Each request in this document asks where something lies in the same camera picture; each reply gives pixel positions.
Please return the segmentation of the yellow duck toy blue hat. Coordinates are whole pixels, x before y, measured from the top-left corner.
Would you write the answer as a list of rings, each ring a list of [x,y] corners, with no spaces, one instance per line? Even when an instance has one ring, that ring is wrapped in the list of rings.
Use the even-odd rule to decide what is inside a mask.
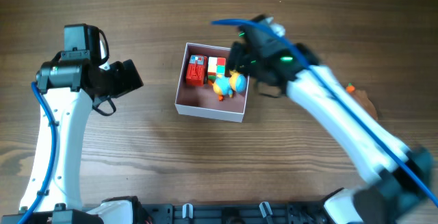
[[[218,96],[219,101],[223,101],[226,96],[232,97],[234,93],[242,94],[247,89],[247,78],[237,71],[231,71],[231,76],[217,76],[213,83],[213,90]]]

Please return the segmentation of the small colourful puzzle cube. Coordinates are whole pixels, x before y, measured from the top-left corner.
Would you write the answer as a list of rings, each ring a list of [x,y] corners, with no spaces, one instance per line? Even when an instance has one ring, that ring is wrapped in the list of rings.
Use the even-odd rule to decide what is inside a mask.
[[[207,79],[215,82],[218,76],[223,77],[226,74],[226,58],[209,57],[207,68]]]

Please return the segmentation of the red toy truck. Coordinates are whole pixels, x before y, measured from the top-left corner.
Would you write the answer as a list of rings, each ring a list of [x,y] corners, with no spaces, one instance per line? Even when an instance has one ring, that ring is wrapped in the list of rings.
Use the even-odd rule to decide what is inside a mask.
[[[185,74],[186,84],[189,86],[203,86],[206,80],[208,57],[205,55],[191,55]]]

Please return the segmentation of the white box pink interior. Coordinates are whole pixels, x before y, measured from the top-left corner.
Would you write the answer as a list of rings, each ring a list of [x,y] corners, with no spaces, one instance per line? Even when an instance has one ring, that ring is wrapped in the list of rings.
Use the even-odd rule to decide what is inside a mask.
[[[212,45],[188,42],[185,45],[179,83],[175,97],[175,107],[179,114],[197,116],[207,119],[218,119],[241,123],[244,118],[248,93],[236,94],[219,101],[213,87],[189,86],[185,82],[185,74],[191,55],[206,55],[227,58],[230,49]]]

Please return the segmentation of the brown plush capybara toy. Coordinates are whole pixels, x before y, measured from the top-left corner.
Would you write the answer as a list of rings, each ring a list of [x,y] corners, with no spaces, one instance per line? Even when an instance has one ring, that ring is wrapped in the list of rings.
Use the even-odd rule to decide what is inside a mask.
[[[356,89],[351,83],[346,86],[346,92],[374,119],[378,120],[378,114],[374,104],[368,98],[364,90]]]

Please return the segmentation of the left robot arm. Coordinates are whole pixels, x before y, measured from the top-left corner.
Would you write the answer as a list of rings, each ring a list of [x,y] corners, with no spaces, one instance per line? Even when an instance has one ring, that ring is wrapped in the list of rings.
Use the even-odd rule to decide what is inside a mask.
[[[150,223],[137,197],[114,197],[84,210],[79,187],[83,135],[103,102],[142,87],[132,60],[108,64],[104,32],[86,24],[64,28],[64,50],[44,62],[31,89],[40,128],[31,176],[17,214],[2,223]]]

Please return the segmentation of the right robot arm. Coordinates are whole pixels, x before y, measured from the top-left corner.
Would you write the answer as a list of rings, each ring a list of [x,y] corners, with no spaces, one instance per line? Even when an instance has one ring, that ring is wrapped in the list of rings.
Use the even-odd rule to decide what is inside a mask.
[[[229,67],[275,86],[283,97],[306,109],[344,149],[364,185],[329,194],[305,214],[320,223],[395,223],[430,199],[433,157],[412,150],[385,130],[338,82],[331,69],[302,43],[292,43],[270,17],[225,19],[240,40]]]

